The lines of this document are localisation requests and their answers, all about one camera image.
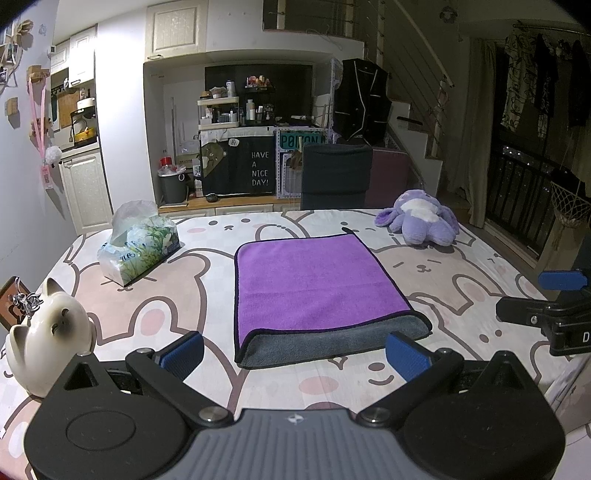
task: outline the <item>ceiling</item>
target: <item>ceiling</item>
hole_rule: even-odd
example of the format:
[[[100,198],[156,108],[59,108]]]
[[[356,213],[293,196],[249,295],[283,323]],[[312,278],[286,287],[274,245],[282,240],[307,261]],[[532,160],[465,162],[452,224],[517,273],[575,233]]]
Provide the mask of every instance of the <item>ceiling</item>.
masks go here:
[[[85,28],[117,15],[131,12],[147,5],[155,5],[163,0],[60,0],[57,7],[56,32],[54,44],[70,38]]]

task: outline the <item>tissue pack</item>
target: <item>tissue pack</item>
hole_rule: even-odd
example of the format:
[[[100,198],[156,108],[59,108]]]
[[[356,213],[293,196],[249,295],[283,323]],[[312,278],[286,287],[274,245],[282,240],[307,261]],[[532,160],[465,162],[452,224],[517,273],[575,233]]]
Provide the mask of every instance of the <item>tissue pack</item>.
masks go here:
[[[177,226],[153,202],[124,203],[113,216],[113,234],[97,258],[103,275],[125,287],[180,246]]]

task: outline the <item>metal screw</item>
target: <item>metal screw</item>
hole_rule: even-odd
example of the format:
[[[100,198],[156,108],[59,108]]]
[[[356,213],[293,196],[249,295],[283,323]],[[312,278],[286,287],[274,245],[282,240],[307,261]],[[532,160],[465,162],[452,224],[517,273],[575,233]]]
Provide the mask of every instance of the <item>metal screw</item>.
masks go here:
[[[229,412],[223,407],[205,407],[199,411],[199,418],[209,423],[215,423],[225,419],[228,414]]]
[[[383,407],[369,407],[359,413],[361,418],[373,424],[384,423],[390,418],[390,411]]]

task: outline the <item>gray trash bin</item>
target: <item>gray trash bin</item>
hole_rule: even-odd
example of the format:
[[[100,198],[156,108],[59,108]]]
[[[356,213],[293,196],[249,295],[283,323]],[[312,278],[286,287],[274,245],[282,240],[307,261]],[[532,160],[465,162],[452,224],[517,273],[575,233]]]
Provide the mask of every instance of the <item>gray trash bin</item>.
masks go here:
[[[181,203],[187,199],[187,174],[185,167],[177,171],[159,171],[158,177],[160,177],[164,203]]]

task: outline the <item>purple stuffed animal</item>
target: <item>purple stuffed animal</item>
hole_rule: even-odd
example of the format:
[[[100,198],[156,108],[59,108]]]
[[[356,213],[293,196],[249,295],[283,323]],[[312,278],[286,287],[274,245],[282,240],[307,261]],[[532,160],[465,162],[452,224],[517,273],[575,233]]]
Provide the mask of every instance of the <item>purple stuffed animal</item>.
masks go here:
[[[402,231],[408,245],[432,241],[447,247],[460,233],[456,216],[435,197],[424,190],[408,190],[394,203],[393,208],[381,211],[376,226],[388,226],[395,233]]]

